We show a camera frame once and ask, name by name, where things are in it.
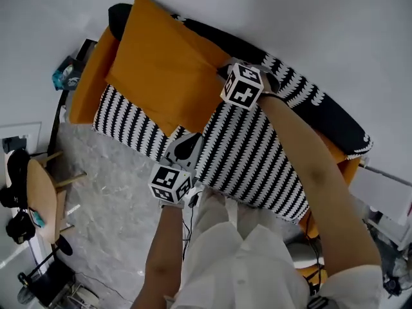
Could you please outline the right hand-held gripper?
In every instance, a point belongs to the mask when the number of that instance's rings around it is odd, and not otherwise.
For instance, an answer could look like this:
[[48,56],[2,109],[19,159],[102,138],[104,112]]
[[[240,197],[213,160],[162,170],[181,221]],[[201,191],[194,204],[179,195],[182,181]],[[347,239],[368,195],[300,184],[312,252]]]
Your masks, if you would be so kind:
[[260,96],[276,96],[280,83],[266,67],[231,59],[218,69],[224,80],[220,97],[228,104],[251,110]]

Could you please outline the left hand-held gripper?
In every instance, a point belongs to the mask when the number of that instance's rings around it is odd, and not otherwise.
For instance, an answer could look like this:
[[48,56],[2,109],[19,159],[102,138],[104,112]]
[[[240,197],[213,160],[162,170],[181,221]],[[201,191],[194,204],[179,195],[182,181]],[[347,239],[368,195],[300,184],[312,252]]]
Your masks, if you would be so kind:
[[160,204],[182,204],[196,182],[196,164],[203,147],[201,133],[184,135],[169,145],[149,177],[149,190]]

